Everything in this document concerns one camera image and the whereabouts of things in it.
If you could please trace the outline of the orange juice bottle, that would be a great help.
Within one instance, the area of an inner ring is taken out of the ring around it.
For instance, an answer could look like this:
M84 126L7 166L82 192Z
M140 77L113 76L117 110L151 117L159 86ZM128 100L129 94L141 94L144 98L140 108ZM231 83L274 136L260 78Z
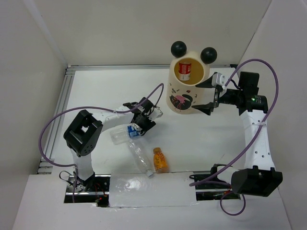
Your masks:
M153 162L157 173L167 173L169 171L166 158L160 148L153 149Z

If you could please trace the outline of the blue label clear bottle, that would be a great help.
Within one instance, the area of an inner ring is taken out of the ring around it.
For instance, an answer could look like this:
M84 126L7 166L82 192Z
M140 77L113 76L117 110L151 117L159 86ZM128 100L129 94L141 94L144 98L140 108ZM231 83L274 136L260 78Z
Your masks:
M130 139L138 138L140 136L138 130L133 125L117 127L110 131L110 137L115 145L122 144Z

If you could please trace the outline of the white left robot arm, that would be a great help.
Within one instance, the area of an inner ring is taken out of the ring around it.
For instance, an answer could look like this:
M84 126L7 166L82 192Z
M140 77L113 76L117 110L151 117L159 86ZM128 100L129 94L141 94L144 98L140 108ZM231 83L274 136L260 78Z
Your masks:
M155 119L163 115L161 109L144 97L139 102L124 103L115 111L90 113L81 110L64 132L76 165L77 185L84 191L94 187L95 172L92 167L92 152L100 134L108 129L125 125L113 133L117 143L144 136L156 125Z

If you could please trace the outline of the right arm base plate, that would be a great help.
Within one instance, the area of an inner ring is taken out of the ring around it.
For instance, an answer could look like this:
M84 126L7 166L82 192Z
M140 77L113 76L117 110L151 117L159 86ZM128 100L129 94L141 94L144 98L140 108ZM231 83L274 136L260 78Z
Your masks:
M189 176L189 179L192 182L201 181L210 176L210 172L199 172L194 173ZM218 179L214 179L214 182L217 183L209 183L209 184L200 184L195 186L195 194L197 201L211 201L211 200L220 200L223 195L231 192L231 188L226 182L220 181Z

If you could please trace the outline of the red label plastic bottle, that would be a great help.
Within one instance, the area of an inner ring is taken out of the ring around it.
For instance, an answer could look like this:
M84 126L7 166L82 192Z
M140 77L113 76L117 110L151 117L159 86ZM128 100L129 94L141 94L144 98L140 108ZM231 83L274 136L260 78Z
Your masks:
M190 79L190 62L179 62L178 66L178 79L181 81L188 81Z

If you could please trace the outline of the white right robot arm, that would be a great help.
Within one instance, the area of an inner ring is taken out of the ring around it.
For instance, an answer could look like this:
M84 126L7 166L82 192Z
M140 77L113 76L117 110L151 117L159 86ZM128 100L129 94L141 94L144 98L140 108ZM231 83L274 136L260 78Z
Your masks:
M244 168L215 164L205 181L215 188L228 183L235 194L268 197L283 181L283 174L276 170L271 156L267 131L269 109L267 98L258 94L259 77L257 73L241 72L236 89L226 89L228 78L216 72L197 84L198 88L214 89L213 102L194 108L210 115L220 104L234 105L245 133Z

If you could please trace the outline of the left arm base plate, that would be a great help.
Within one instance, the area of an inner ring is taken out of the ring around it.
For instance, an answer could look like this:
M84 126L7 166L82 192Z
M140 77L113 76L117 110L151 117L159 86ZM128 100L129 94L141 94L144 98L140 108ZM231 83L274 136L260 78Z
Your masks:
M97 207L109 207L109 187L110 175L96 175L93 185L89 188L77 184L75 193L73 193L74 177L69 176L66 179L67 186L65 190L64 203L71 204L72 196L74 196L75 203L93 203Z

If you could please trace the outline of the clear unlabelled plastic bottle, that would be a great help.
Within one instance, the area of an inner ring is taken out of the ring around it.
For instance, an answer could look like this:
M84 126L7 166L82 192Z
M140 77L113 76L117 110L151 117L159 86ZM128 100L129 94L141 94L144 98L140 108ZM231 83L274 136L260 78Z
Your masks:
M129 150L135 160L138 170L147 175L147 177L153 176L153 167L147 157L147 153L141 143L135 140L128 141Z

